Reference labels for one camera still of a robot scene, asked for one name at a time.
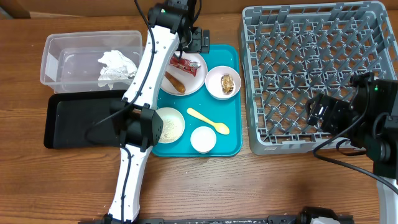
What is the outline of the red snack wrapper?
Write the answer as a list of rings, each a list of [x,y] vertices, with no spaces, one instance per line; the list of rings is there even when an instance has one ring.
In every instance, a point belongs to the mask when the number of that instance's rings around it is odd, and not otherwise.
[[[197,74],[197,70],[201,67],[201,63],[199,62],[191,61],[185,58],[178,58],[175,56],[170,59],[169,64],[175,68],[182,70],[183,72],[187,72],[193,75],[194,77]]]

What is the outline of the pink bowl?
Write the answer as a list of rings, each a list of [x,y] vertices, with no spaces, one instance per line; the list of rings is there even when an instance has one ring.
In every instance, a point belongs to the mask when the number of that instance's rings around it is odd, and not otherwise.
[[[234,90],[228,95],[225,95],[222,92],[221,87],[221,77],[225,73],[230,74],[234,81]],[[239,73],[235,69],[223,65],[217,66],[215,68],[212,68],[206,75],[205,86],[213,98],[217,100],[228,100],[240,91],[241,78],[239,76]]]

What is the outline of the brown sausage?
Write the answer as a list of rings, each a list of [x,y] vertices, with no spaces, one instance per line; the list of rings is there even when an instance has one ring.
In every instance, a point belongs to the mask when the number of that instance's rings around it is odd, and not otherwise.
[[[172,76],[169,72],[165,73],[165,78],[172,84],[172,86],[180,93],[184,94],[186,88],[182,82]]]

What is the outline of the brown food scrap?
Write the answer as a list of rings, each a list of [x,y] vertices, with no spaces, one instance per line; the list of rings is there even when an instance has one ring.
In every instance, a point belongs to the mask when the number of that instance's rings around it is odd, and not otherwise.
[[[230,74],[225,73],[221,77],[221,87],[222,87],[222,92],[225,95],[230,94],[234,90],[234,81],[233,78]]]

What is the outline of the white napkin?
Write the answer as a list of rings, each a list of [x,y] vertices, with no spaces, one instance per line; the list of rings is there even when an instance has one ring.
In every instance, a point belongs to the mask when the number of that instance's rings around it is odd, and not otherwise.
[[[104,64],[99,73],[98,86],[107,85],[110,90],[114,82],[133,79],[137,72],[136,64],[118,50],[104,52],[98,62]]]

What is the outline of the white bowl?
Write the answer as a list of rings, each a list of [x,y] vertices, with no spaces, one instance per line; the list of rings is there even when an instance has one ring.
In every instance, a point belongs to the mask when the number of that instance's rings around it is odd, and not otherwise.
[[[185,120],[182,114],[170,107],[159,108],[156,112],[163,121],[163,129],[159,142],[168,144],[178,140],[185,130]]]

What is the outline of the white cup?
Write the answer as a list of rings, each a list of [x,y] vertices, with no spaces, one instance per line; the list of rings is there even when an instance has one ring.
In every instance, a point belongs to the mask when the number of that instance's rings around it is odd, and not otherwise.
[[[190,142],[194,150],[206,154],[215,147],[216,133],[207,126],[200,126],[192,132]]]

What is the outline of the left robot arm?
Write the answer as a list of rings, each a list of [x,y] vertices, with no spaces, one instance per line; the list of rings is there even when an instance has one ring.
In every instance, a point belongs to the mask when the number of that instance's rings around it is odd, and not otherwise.
[[[147,42],[132,84],[109,119],[119,135],[121,163],[113,202],[103,223],[135,223],[147,159],[159,142],[163,122],[156,112],[165,69],[176,51],[207,53],[210,33],[195,27],[200,1],[157,3],[142,18]]]

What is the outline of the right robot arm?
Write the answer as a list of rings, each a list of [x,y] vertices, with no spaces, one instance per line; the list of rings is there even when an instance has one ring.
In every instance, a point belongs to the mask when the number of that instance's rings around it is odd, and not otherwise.
[[[307,124],[321,123],[332,138],[313,150],[320,160],[365,174],[377,182],[380,223],[397,223],[397,81],[375,78],[372,72],[352,75],[356,89],[351,101],[318,94],[305,104]],[[367,171],[352,164],[319,155],[318,151],[336,142],[359,148],[354,156],[365,155],[373,162]]]

